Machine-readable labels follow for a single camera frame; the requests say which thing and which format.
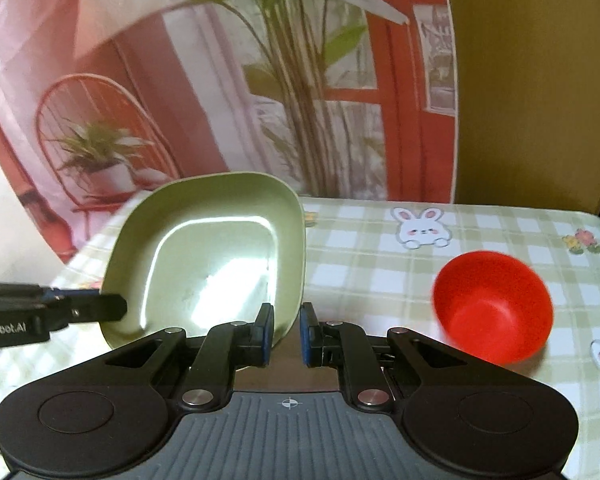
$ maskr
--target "crosshair marking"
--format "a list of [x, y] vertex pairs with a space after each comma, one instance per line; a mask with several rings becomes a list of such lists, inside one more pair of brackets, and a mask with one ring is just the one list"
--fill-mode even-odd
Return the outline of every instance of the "crosshair marking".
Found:
[[289, 397], [288, 399], [279, 402], [279, 404], [282, 404], [286, 409], [290, 410], [291, 408], [295, 408], [298, 404], [302, 404], [302, 402], [298, 402], [297, 400]]

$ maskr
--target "checkered tablecloth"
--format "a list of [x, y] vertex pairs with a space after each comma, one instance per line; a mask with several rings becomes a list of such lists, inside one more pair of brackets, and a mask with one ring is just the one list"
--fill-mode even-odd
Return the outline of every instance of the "checkered tablecloth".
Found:
[[[122, 224], [144, 196], [136, 196], [113, 216], [54, 285], [88, 286], [100, 280]], [[594, 340], [600, 349], [599, 218], [577, 212], [440, 205], [440, 222], [451, 236], [448, 244], [410, 249], [398, 239], [400, 224], [392, 211], [399, 206], [417, 216], [428, 205], [313, 198], [302, 202], [306, 212], [315, 213], [306, 231], [304, 299], [314, 303], [321, 319], [354, 322], [370, 334], [409, 326], [443, 338], [430, 306], [430, 290], [438, 271], [458, 254], [494, 250], [530, 264], [548, 287], [555, 324], [544, 352], [518, 371], [559, 390], [578, 412], [580, 433], [565, 475], [600, 480], [600, 366], [591, 352]], [[107, 350], [95, 324], [71, 326], [46, 344], [5, 349], [0, 354], [0, 400], [29, 381]]]

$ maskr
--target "printed backdrop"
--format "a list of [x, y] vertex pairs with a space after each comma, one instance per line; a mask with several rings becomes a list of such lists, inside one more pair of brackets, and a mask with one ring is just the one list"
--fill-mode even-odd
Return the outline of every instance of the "printed backdrop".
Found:
[[65, 261], [188, 176], [447, 203], [455, 74], [447, 0], [0, 0], [0, 163]]

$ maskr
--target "small potted plant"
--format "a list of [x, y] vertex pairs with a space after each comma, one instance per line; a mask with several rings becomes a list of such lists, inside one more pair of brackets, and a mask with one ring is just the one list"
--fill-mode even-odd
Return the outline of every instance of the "small potted plant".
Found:
[[112, 196], [136, 190], [130, 171], [130, 159], [141, 157], [138, 148], [151, 144], [133, 137], [125, 128], [115, 128], [103, 121], [84, 125], [69, 121], [72, 135], [58, 139], [69, 154], [59, 170], [74, 170], [85, 178], [94, 195]]

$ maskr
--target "circular pad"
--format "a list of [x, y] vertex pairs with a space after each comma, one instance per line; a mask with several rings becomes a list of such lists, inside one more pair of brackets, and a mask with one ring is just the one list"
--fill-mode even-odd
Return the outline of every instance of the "circular pad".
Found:
[[38, 412], [42, 424], [58, 433], [87, 433], [106, 424], [113, 404], [94, 392], [68, 392], [51, 397]]
[[503, 392], [482, 392], [460, 401], [460, 416], [469, 426], [485, 433], [515, 433], [534, 418], [520, 397]]

